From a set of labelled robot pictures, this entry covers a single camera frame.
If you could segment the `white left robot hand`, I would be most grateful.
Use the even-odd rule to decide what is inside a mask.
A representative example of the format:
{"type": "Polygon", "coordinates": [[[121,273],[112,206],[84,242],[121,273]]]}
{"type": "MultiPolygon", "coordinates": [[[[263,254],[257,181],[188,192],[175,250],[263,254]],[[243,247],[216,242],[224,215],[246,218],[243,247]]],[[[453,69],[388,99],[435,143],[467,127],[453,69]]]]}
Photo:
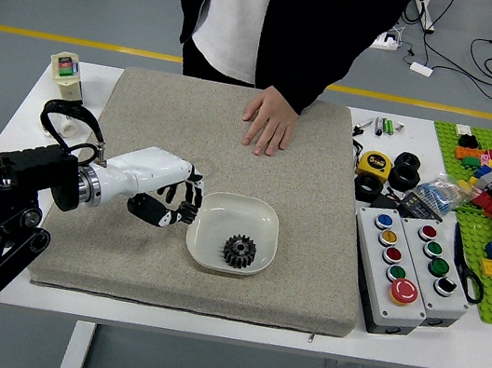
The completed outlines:
{"type": "Polygon", "coordinates": [[[127,196],[129,212],[157,227],[192,224],[204,195],[204,177],[194,165],[153,146],[109,158],[103,167],[88,165],[81,175],[86,188],[81,203],[96,207],[127,196]],[[172,202],[180,184],[185,186],[185,199],[171,210],[166,203],[172,202]],[[166,203],[153,198],[153,191],[164,194],[166,203]]]}

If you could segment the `person's left hand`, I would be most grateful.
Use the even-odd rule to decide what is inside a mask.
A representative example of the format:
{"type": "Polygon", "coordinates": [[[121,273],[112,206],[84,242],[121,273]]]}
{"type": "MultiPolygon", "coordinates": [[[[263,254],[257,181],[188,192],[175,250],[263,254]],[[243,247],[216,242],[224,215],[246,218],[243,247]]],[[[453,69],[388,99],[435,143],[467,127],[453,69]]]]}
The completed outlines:
{"type": "Polygon", "coordinates": [[[251,125],[241,144],[254,144],[256,156],[273,157],[289,145],[298,118],[299,115],[275,87],[266,88],[245,109],[242,120],[251,125]]]}

